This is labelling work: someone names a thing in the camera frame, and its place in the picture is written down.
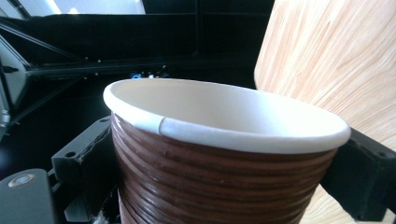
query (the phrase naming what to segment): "paper cup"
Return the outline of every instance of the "paper cup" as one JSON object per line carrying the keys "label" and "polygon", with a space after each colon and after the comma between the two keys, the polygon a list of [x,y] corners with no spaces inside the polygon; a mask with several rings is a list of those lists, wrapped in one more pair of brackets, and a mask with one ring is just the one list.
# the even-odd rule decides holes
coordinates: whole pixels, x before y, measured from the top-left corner
{"label": "paper cup", "polygon": [[235,86],[123,80],[104,99],[124,223],[298,223],[350,136],[328,111]]}

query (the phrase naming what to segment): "light wood surface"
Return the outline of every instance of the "light wood surface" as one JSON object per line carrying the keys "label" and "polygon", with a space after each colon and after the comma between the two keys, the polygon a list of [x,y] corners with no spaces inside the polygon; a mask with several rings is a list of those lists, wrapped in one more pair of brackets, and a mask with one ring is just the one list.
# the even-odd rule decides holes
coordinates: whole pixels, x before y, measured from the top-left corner
{"label": "light wood surface", "polygon": [[[276,0],[255,82],[396,150],[396,1]],[[302,223],[356,222],[319,187]]]}

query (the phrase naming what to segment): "black machine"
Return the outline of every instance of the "black machine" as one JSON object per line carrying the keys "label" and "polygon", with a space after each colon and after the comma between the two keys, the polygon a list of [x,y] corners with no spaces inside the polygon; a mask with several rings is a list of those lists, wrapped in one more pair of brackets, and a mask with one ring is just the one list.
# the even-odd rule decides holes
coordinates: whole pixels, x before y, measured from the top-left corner
{"label": "black machine", "polygon": [[[144,14],[43,16],[21,2],[0,5],[0,223],[120,223],[104,87],[174,77],[254,89],[274,4],[143,0]],[[396,213],[395,172],[396,153],[354,130],[321,185],[355,219],[380,221]]]}

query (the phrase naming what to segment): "white cup rim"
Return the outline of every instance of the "white cup rim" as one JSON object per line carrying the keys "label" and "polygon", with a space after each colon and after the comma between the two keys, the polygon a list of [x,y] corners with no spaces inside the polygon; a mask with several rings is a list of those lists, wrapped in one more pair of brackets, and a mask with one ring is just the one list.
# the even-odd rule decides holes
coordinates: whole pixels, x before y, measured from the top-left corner
{"label": "white cup rim", "polygon": [[[224,107],[230,106],[233,101],[245,104],[242,107],[249,107],[253,104],[253,110],[246,110],[249,115],[242,115],[252,116],[258,120],[257,125],[254,120],[250,121],[250,126],[257,126],[252,132],[238,130],[238,128],[223,128],[217,124],[206,125],[200,123],[199,115],[195,116],[198,121],[177,117],[185,116],[182,111],[184,106],[177,105],[177,98],[190,107],[198,106],[195,110],[201,109],[199,104],[204,103],[206,106],[203,110],[207,110],[208,105],[211,104],[210,101],[217,103],[229,101],[227,96],[231,94],[233,94],[231,102],[223,105]],[[138,129],[183,142],[211,147],[259,153],[302,154],[338,148],[350,137],[350,127],[347,123],[331,112],[269,92],[218,83],[172,78],[127,79],[108,85],[104,91],[104,100],[115,114]],[[180,106],[181,112],[172,108],[176,105]],[[276,109],[272,111],[266,108],[268,105]],[[235,110],[238,112],[245,109],[238,106],[235,105]],[[260,110],[258,113],[254,112],[255,106]],[[262,119],[260,112],[268,113],[265,115],[268,118]],[[279,113],[285,114],[286,117],[279,118]],[[298,113],[297,120],[294,119],[295,113]],[[238,119],[236,113],[230,117],[233,120]],[[280,124],[274,125],[273,122],[280,122]],[[261,131],[262,126],[265,125],[272,127],[269,128],[270,131]],[[299,133],[299,126],[302,126],[303,134]]]}

